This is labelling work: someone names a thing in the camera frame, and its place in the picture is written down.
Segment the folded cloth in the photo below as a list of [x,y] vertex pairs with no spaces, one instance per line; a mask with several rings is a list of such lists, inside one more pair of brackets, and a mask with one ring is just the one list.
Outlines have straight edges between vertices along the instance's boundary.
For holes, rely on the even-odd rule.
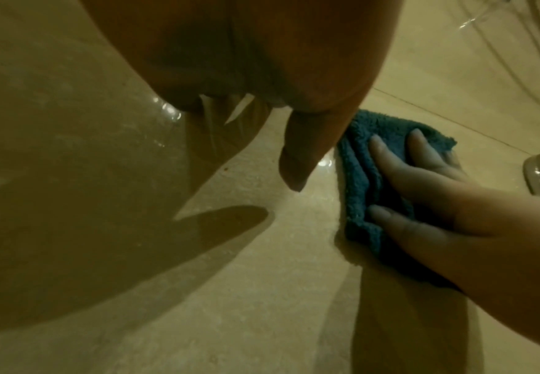
[[457,289],[455,284],[401,250],[372,222],[368,212],[370,205],[377,204],[416,221],[440,226],[440,222],[429,210],[412,205],[391,187],[369,154],[369,139],[373,134],[378,134],[393,153],[411,163],[406,158],[406,136],[414,129],[420,129],[430,145],[440,153],[450,151],[457,144],[454,139],[443,136],[425,124],[367,110],[360,110],[352,120],[338,143],[346,180],[346,238],[366,245],[381,263],[408,277],[438,287]]

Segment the grout line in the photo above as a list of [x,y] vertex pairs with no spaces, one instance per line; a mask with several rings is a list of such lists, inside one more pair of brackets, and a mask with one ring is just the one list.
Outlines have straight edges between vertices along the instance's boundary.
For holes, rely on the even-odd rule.
[[514,146],[514,145],[512,145],[512,144],[509,144],[509,143],[507,143],[507,142],[505,142],[505,141],[503,141],[503,140],[497,139],[497,138],[495,138],[495,137],[493,137],[493,136],[490,136],[490,135],[488,135],[488,134],[485,134],[485,133],[483,133],[483,132],[481,132],[481,131],[478,131],[478,130],[476,130],[476,129],[472,129],[472,128],[469,127],[469,126],[466,126],[466,125],[464,125],[464,124],[462,124],[462,123],[459,123],[459,122],[454,121],[454,120],[452,120],[452,119],[450,119],[450,118],[447,118],[447,117],[445,117],[445,116],[442,116],[442,115],[440,115],[440,114],[438,114],[438,113],[435,113],[435,112],[433,112],[433,111],[431,111],[431,110],[429,110],[429,109],[423,108],[423,107],[421,107],[420,105],[416,105],[416,104],[411,103],[411,102],[409,102],[409,101],[406,101],[406,100],[404,100],[404,99],[400,99],[399,97],[397,97],[397,96],[395,96],[395,95],[392,95],[392,94],[389,94],[389,93],[387,93],[387,92],[385,92],[385,91],[382,91],[382,90],[380,90],[380,89],[378,89],[378,88],[374,88],[374,87],[373,87],[372,90],[373,90],[373,91],[377,91],[377,92],[379,92],[379,93],[381,93],[381,94],[390,96],[390,97],[392,97],[392,98],[394,98],[394,99],[396,99],[396,100],[399,100],[399,101],[401,101],[401,102],[404,102],[405,104],[412,105],[412,106],[415,107],[415,108],[418,108],[418,109],[423,110],[423,111],[425,111],[425,112],[427,112],[427,113],[430,113],[430,114],[432,114],[432,115],[435,115],[435,116],[437,116],[437,117],[439,117],[439,118],[442,118],[442,119],[444,119],[444,120],[446,120],[446,121],[449,121],[449,122],[452,122],[452,123],[454,123],[454,124],[457,124],[457,125],[459,125],[459,126],[465,128],[465,129],[468,129],[468,130],[470,130],[470,131],[473,131],[473,132],[475,132],[475,133],[477,133],[477,134],[479,134],[479,135],[485,136],[485,137],[487,137],[487,138],[489,138],[489,139],[492,139],[492,140],[495,140],[495,141],[497,141],[497,142],[499,142],[499,143],[502,143],[502,144],[504,144],[504,145],[507,145],[508,147],[514,148],[514,149],[516,149],[516,150],[518,150],[518,151],[521,151],[521,152],[523,152],[523,153],[525,153],[525,154],[527,154],[527,155],[529,155],[529,156],[532,156],[532,155],[533,155],[532,153],[527,152],[527,151],[524,150],[524,149],[521,149],[521,148],[519,148],[519,147],[516,147],[516,146]]

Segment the floor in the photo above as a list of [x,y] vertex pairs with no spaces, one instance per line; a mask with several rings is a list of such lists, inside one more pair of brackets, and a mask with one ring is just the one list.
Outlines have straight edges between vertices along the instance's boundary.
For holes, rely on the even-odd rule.
[[[362,107],[525,194],[540,0],[469,22],[483,3],[407,0]],[[187,126],[75,0],[0,0],[0,373],[540,374],[539,346],[342,240],[333,155],[287,190],[287,109],[207,105]]]

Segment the microfiber cloth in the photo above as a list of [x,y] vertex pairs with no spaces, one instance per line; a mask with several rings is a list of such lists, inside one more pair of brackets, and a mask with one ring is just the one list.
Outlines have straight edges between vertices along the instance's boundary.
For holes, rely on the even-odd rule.
[[406,157],[406,137],[420,129],[430,145],[440,153],[450,151],[457,142],[433,128],[414,121],[360,110],[338,143],[346,180],[346,227],[348,240],[365,245],[383,264],[421,282],[438,287],[457,287],[446,278],[406,254],[370,218],[368,207],[386,206],[411,219],[439,225],[429,210],[413,206],[394,190],[377,170],[369,154],[369,139],[378,134],[389,149],[402,160]]

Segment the tile floor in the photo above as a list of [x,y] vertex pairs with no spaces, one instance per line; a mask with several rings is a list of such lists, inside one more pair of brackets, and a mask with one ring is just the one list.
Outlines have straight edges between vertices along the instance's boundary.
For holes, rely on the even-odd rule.
[[[407,0],[362,107],[528,193],[540,0],[461,28],[482,3]],[[75,0],[0,0],[0,373],[540,373],[539,346],[342,240],[332,155],[287,190],[288,110],[207,105],[186,126]]]

